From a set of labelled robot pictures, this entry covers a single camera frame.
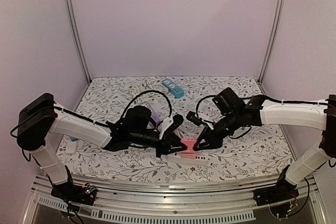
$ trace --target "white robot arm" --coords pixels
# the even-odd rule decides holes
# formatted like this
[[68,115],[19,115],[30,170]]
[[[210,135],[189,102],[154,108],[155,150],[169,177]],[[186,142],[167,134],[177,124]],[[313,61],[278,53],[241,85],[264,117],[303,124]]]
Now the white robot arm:
[[60,162],[55,151],[46,145],[48,132],[69,135],[107,151],[126,150],[132,147],[131,144],[152,147],[156,149],[156,156],[160,157],[187,149],[173,132],[182,122],[182,116],[175,115],[163,121],[161,132],[147,129],[148,123],[156,126],[151,119],[151,111],[143,106],[135,106],[127,110],[125,117],[117,123],[100,123],[65,109],[54,101],[53,95],[45,93],[21,110],[19,124],[12,129],[11,135],[47,173],[53,186],[53,196],[92,205],[96,188],[73,184],[68,168]]
[[[224,116],[217,123],[203,121],[189,112],[187,119],[205,127],[194,145],[194,150],[208,150],[223,146],[223,138],[232,135],[242,126],[287,124],[312,127],[323,131],[322,142],[314,145],[302,157],[287,166],[275,187],[255,192],[257,204],[264,205],[282,201],[297,194],[296,185],[329,159],[336,157],[336,96],[319,101],[277,101],[257,95],[245,104],[230,88],[223,90],[213,99]],[[173,131],[182,124],[181,116],[168,119],[164,134],[147,130],[151,114],[140,106],[127,111],[117,123],[99,123],[66,110],[55,103],[51,94],[43,94],[19,115],[17,143],[28,151],[48,174],[53,184],[54,196],[92,205],[95,188],[76,186],[71,174],[62,165],[55,152],[45,145],[48,132],[60,133],[82,139],[108,151],[127,149],[130,144],[140,144],[156,149],[156,156],[183,151],[187,147]]]
[[306,176],[336,157],[336,95],[319,101],[279,101],[265,95],[256,95],[247,104],[232,89],[227,88],[214,97],[213,101],[224,116],[212,127],[208,127],[197,113],[189,112],[187,119],[196,125],[205,125],[195,150],[219,148],[223,138],[233,135],[242,126],[268,124],[298,125],[322,131],[322,142],[316,143],[297,161],[285,167],[274,187],[255,191],[258,205],[271,204],[298,196],[296,185]]

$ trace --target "metal frame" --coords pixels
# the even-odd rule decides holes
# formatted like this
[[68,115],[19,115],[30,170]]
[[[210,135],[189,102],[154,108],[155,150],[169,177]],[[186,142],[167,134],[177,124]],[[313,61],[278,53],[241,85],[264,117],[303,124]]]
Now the metal frame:
[[[232,223],[221,218],[241,216],[254,210],[268,207],[256,205],[253,191],[257,188],[274,185],[277,175],[256,178],[229,180],[213,183],[160,184],[129,181],[100,180],[73,175],[76,184],[90,182],[99,187],[95,204],[81,205],[79,215],[109,221],[113,223]],[[325,212],[319,196],[316,182],[308,178],[311,188],[311,200],[317,223],[325,223]],[[44,176],[37,175],[31,189],[30,207],[26,211],[24,224],[33,220],[37,204],[64,211],[64,205],[58,198],[50,195],[51,185]],[[298,185],[299,198],[307,196],[305,181]]]
[[260,71],[259,78],[258,78],[258,83],[259,84],[262,84],[262,82],[264,81],[264,78],[266,76],[266,72],[267,72],[268,65],[269,65],[269,62],[270,62],[270,59],[271,59],[273,47],[274,47],[275,40],[276,40],[276,37],[277,37],[277,32],[278,32],[278,29],[279,29],[280,18],[281,18],[282,8],[284,6],[284,1],[285,0],[278,0],[277,1],[275,16],[274,16],[274,20],[273,20],[273,27],[272,27],[271,34],[270,34],[270,37],[269,37],[269,40],[268,40],[264,61],[262,63],[261,71]]
[[66,9],[67,9],[69,25],[70,25],[71,32],[72,32],[73,41],[75,43],[79,63],[82,68],[82,72],[83,72],[86,82],[90,84],[92,81],[92,78],[90,76],[89,69],[88,69],[88,66],[85,60],[83,48],[80,42],[72,0],[64,0],[64,1],[65,1]]

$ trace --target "blue object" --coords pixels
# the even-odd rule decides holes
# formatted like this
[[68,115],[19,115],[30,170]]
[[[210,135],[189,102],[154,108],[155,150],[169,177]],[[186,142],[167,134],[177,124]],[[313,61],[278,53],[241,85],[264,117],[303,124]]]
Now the blue object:
[[172,82],[170,79],[165,79],[162,81],[162,85],[169,89],[175,98],[181,98],[184,96],[184,91],[176,83]]

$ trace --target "white arm segment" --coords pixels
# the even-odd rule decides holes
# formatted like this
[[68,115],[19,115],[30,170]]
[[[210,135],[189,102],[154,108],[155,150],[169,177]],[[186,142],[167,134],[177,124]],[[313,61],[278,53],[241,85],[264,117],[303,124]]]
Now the white arm segment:
[[40,168],[43,169],[55,185],[60,185],[68,180],[68,174],[65,166],[58,159],[55,151],[46,144],[39,149],[29,151],[36,159]]
[[319,144],[315,144],[289,166],[285,180],[292,185],[297,185],[330,159],[331,157],[319,148]]
[[55,110],[55,112],[57,117],[49,130],[50,133],[72,136],[99,147],[105,147],[112,139],[111,131],[107,127],[96,125],[63,111]]
[[[325,100],[314,102],[326,103]],[[326,129],[326,105],[276,103],[266,100],[260,110],[261,123],[307,126],[324,131]]]
[[[56,109],[55,113],[57,113],[57,117],[49,129],[50,133],[72,136],[99,147],[105,147],[112,139],[111,131],[107,127],[96,125]],[[51,147],[48,145],[41,146],[39,149],[30,151],[29,153],[32,154],[40,165],[40,168],[48,174],[55,185],[68,181],[67,170]]]
[[[326,103],[325,100],[314,102]],[[324,112],[328,107],[326,105],[288,104],[266,100],[262,107],[260,118],[264,125],[287,124],[311,127],[321,131],[326,129],[327,114]],[[297,185],[330,159],[331,157],[319,148],[319,144],[315,144],[289,166],[285,179],[292,185]]]

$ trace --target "floral tablecloth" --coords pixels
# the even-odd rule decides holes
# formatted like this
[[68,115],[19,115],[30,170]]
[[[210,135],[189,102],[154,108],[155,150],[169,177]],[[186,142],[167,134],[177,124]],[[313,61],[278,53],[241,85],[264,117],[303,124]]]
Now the floral tablecloth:
[[[180,99],[168,94],[173,114],[179,113],[184,117],[188,111],[195,111],[200,98],[218,94],[226,87],[231,87],[240,97],[261,93],[255,80],[246,77],[96,78],[82,98],[77,112],[97,121],[116,122],[134,97],[134,93],[129,91],[132,87],[141,86],[144,79],[160,85],[165,78],[176,82],[185,92]],[[167,116],[168,106],[163,97],[145,95],[142,100],[148,102],[161,118]],[[200,112],[214,120],[220,118],[220,112],[210,99],[201,104]],[[202,127],[185,120],[181,129],[190,137],[197,138]],[[57,149],[61,162],[73,174],[102,179],[155,183],[213,182],[276,174],[293,161],[277,125],[253,127],[247,135],[237,140],[225,138],[223,147],[219,149],[201,151],[210,158],[206,166],[165,162],[155,157],[152,148],[109,152],[82,140],[78,140],[74,154],[65,154],[68,141],[69,137],[64,136]]]

